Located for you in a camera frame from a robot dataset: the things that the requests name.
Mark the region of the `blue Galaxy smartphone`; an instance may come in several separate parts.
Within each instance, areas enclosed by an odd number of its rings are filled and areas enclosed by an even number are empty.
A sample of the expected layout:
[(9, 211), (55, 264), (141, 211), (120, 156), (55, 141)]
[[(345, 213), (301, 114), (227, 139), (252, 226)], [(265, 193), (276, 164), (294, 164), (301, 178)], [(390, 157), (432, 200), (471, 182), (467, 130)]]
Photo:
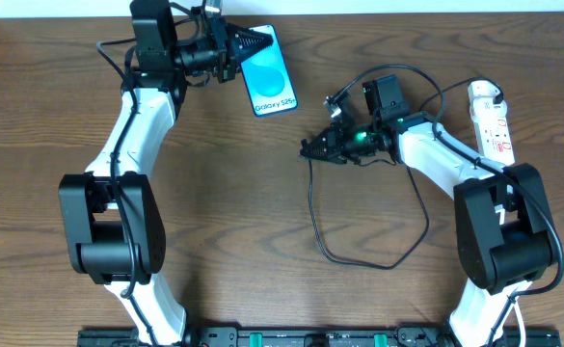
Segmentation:
[(272, 37), (271, 46), (241, 64), (248, 96), (257, 118), (270, 117), (298, 107), (275, 28), (271, 24), (252, 27)]

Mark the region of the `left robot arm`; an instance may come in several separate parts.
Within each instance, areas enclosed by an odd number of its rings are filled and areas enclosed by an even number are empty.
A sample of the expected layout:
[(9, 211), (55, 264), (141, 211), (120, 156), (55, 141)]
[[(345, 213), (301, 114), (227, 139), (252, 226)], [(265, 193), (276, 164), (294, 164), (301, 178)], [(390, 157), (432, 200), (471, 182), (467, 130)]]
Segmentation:
[(161, 145), (189, 89), (233, 80), (274, 44), (269, 33), (226, 21), (217, 1), (184, 10), (195, 29), (180, 39), (178, 10), (171, 1), (131, 3), (134, 34), (116, 65), (120, 114), (95, 160), (65, 175), (58, 189), (70, 264), (119, 299), (135, 323), (136, 345), (196, 341), (162, 271), (166, 233), (150, 185)]

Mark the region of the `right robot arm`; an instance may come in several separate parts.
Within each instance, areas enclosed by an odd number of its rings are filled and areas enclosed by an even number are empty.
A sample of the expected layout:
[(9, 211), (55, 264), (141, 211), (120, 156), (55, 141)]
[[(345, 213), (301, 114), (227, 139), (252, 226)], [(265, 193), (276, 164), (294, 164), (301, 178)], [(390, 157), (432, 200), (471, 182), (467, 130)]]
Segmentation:
[(451, 197), (468, 278), (461, 300), (443, 329), (398, 334), (398, 344), (556, 346), (555, 331), (505, 327), (509, 315), (521, 314), (520, 298), (539, 293), (536, 281), (544, 272), (563, 268), (563, 250), (540, 174), (514, 158), (502, 88), (485, 77), (466, 84), (476, 147), (447, 133), (438, 116), (412, 111), (389, 75), (363, 84), (368, 123), (356, 122), (348, 92), (327, 97), (331, 123), (303, 140), (300, 154), (311, 163), (402, 164)]

